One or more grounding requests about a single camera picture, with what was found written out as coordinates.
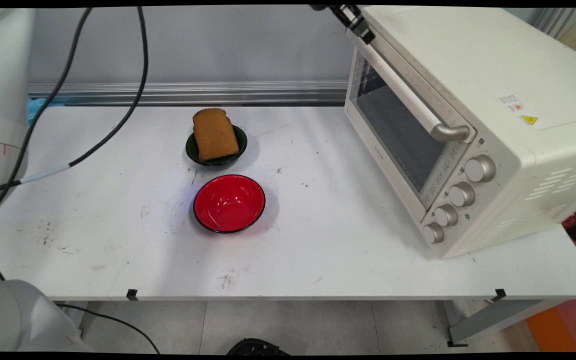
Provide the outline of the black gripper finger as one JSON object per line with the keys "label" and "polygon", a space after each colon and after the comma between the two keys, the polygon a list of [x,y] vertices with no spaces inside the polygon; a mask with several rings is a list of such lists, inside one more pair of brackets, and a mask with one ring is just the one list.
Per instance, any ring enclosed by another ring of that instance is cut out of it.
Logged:
{"label": "black gripper finger", "polygon": [[348,6],[330,6],[329,9],[333,12],[334,16],[343,23],[343,25],[351,25],[352,10],[348,8]]}
{"label": "black gripper finger", "polygon": [[371,41],[375,38],[373,32],[371,32],[368,22],[366,22],[364,16],[361,13],[361,9],[357,6],[348,6],[352,10],[352,23],[351,25],[345,25],[345,27],[353,34],[355,34],[358,38],[365,44],[370,44]]}

